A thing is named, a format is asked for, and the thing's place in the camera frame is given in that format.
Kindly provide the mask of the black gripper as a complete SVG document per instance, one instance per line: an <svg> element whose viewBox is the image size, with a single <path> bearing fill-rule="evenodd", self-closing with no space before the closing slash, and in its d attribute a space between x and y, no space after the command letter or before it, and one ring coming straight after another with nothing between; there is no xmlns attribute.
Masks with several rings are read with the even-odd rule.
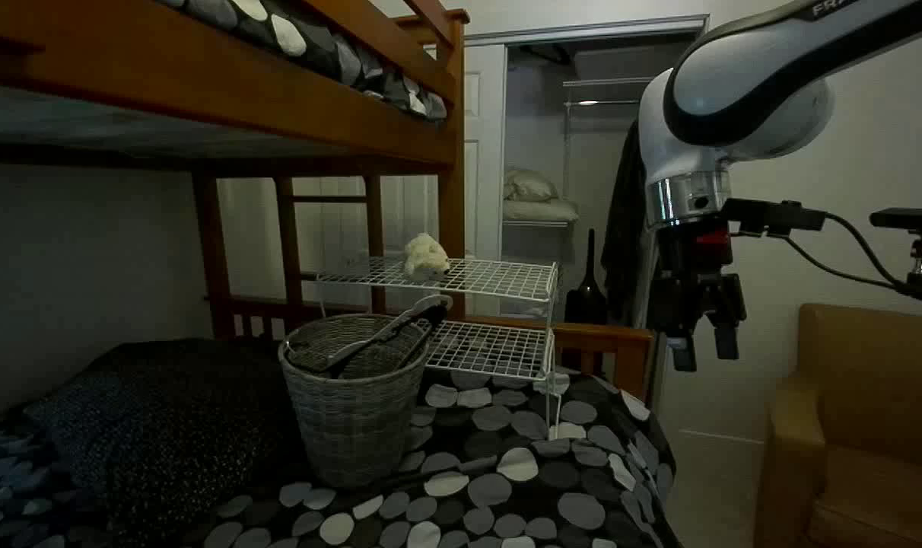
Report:
<svg viewBox="0 0 922 548"><path fill-rule="evenodd" d="M743 287L724 273L734 261L732 232L721 216L659 232L659 273L649 322L666 332L676 372L696 372L695 327L706 316L717 329L720 359L739 359L738 329L745 319Z"/></svg>

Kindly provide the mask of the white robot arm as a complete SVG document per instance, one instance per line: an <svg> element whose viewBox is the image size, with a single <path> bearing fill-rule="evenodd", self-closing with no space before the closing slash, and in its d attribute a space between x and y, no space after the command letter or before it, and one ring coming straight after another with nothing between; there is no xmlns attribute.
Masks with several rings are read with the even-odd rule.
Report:
<svg viewBox="0 0 922 548"><path fill-rule="evenodd" d="M922 36L922 0L789 0L706 29L640 103L644 229L659 251L649 327L678 372L696 369L695 327L706 316L721 359L739 355L745 319L732 224L789 236L823 232L829 213L798 200L729 192L734 160L778 157L831 119L829 76Z"/></svg>

